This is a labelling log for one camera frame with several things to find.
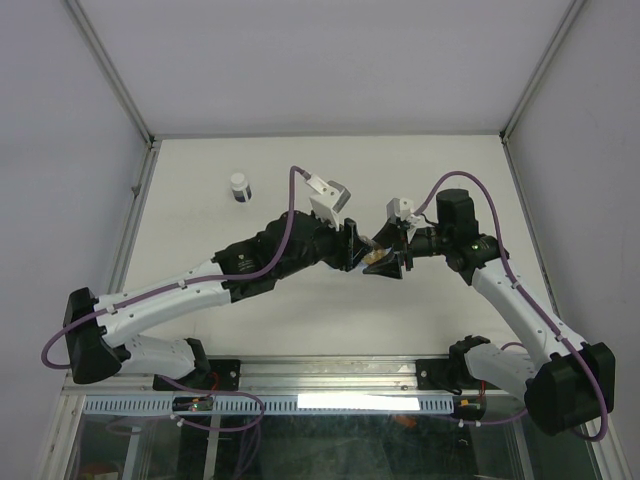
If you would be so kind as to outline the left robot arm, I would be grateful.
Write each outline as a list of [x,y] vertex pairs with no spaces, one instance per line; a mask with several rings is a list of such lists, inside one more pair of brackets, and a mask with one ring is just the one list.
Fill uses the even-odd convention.
[[129,293],[96,296],[73,291],[63,320],[72,378],[80,385],[116,374],[154,374],[198,388],[209,377],[202,343],[168,341],[146,331],[188,313],[230,305],[267,293],[278,281],[320,262],[349,272],[372,250],[355,221],[339,227],[313,214],[285,213],[255,236],[158,284]]

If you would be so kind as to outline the white cap pill bottle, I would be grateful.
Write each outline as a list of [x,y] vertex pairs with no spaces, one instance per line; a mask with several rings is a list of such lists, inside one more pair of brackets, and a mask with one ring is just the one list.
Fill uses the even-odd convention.
[[248,178],[241,172],[233,173],[230,177],[230,187],[233,198],[239,203],[247,203],[252,198]]

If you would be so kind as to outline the amber pill bottle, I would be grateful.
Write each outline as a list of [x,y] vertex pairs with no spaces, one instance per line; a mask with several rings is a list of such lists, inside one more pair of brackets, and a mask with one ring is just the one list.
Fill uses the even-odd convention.
[[371,250],[362,258],[362,263],[366,266],[373,265],[389,253],[388,248],[384,248],[377,242],[371,241],[369,246],[371,247]]

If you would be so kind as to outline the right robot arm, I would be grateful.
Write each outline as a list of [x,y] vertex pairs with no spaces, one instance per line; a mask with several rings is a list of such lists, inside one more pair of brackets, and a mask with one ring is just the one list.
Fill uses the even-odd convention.
[[436,213],[436,223],[420,227],[413,202],[392,199],[374,237],[386,254],[365,273],[400,279],[415,259],[442,256],[500,314],[524,351],[516,354],[468,335],[450,346],[445,364],[428,372],[430,382],[456,395],[489,383],[522,402],[547,435],[592,420],[607,431],[615,394],[613,352],[604,343],[588,343],[527,291],[499,240],[481,233],[466,190],[437,193]]

